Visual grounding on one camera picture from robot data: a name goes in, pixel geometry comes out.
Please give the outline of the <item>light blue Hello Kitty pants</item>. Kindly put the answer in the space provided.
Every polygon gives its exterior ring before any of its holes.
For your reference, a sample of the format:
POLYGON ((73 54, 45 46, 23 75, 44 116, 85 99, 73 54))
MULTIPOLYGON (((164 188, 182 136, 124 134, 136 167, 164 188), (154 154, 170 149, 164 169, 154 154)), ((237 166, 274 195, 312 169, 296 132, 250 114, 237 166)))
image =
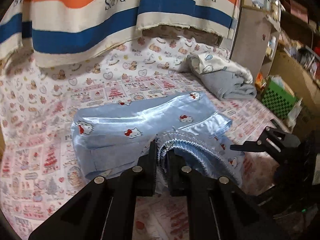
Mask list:
POLYGON ((203 92, 189 92, 80 109, 71 125, 75 155, 85 178, 112 178, 135 166, 156 142, 156 163, 167 176, 169 150, 210 178, 228 177, 242 185, 242 152, 229 147, 231 119, 203 92))

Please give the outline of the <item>green checkered box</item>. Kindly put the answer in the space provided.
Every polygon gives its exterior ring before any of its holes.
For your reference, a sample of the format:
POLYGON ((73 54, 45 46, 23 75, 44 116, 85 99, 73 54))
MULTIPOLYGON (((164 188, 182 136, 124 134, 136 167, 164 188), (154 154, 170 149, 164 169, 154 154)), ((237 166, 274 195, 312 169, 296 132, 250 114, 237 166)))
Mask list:
POLYGON ((298 99, 276 84, 270 77, 261 94, 261 103, 279 119, 286 119, 298 99))

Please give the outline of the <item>grey folded garment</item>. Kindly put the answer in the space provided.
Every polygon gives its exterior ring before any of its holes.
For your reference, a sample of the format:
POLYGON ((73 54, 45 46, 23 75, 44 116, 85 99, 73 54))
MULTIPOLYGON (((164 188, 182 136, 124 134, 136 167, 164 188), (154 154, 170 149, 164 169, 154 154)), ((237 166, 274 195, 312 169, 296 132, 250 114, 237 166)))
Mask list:
POLYGON ((191 60, 186 59, 190 71, 203 83, 204 87, 219 100, 252 100, 257 95, 257 90, 252 84, 247 84, 244 79, 232 72, 217 71, 207 74, 197 74, 191 69, 191 60))

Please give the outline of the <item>pink printed bed sheet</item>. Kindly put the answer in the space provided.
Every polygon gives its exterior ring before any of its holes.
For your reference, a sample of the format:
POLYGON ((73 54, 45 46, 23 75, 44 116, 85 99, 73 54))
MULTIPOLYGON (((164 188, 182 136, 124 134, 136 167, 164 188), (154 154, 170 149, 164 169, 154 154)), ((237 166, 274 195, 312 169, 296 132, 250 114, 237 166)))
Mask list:
MULTIPOLYGON (((28 239, 85 184, 76 160, 70 125, 78 109, 107 103, 152 99, 178 92, 205 90, 190 74, 145 77, 25 72, 1 75, 1 208, 22 239, 28 239)), ((207 93, 220 113, 233 120, 226 133, 236 144, 256 140, 277 120, 258 100, 219 101, 207 93)), ((271 187, 276 162, 266 153, 245 157, 245 192, 271 187)), ((138 198, 133 239, 189 239, 186 200, 157 194, 138 198)))

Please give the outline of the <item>white printed folded garment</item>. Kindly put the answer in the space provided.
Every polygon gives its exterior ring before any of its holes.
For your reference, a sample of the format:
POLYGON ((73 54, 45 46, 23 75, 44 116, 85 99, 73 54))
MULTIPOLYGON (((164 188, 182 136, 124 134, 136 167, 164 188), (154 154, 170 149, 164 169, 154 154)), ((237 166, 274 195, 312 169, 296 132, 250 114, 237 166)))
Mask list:
POLYGON ((188 58, 191 60, 191 69, 197 74, 201 75, 223 70, 242 77, 247 84, 252 84, 253 82, 253 76, 248 68, 245 68, 232 60, 225 59, 217 53, 190 53, 188 58))

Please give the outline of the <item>wooden shelf with clutter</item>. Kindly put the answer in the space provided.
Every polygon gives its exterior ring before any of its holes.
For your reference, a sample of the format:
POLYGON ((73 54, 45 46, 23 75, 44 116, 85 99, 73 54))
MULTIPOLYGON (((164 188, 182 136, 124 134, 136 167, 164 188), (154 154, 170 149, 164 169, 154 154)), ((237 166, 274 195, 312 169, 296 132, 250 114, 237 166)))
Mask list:
POLYGON ((319 85, 319 0, 279 1, 284 9, 280 27, 288 39, 283 45, 291 53, 299 49, 313 53, 313 63, 305 59, 302 65, 319 85))

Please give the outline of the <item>white bear print sheet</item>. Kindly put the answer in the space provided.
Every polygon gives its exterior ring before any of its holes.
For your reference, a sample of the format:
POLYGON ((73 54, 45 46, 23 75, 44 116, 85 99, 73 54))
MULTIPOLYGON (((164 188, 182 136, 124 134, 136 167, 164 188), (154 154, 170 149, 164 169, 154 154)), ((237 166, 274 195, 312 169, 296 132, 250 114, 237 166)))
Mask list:
POLYGON ((81 108, 200 90, 184 62, 207 52, 227 56, 194 38, 141 37, 80 63, 40 68, 35 54, 22 49, 1 69, 3 135, 51 135, 81 108))

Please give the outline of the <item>striped Paris hanging blanket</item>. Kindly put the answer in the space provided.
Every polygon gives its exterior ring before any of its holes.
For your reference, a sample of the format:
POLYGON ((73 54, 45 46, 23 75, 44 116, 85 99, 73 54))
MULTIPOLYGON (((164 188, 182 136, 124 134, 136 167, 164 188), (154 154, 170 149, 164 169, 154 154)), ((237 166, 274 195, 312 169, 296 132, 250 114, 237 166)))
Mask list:
POLYGON ((1 20, 1 64, 21 48, 37 65, 78 63, 159 25, 232 38, 239 0, 13 0, 1 20))

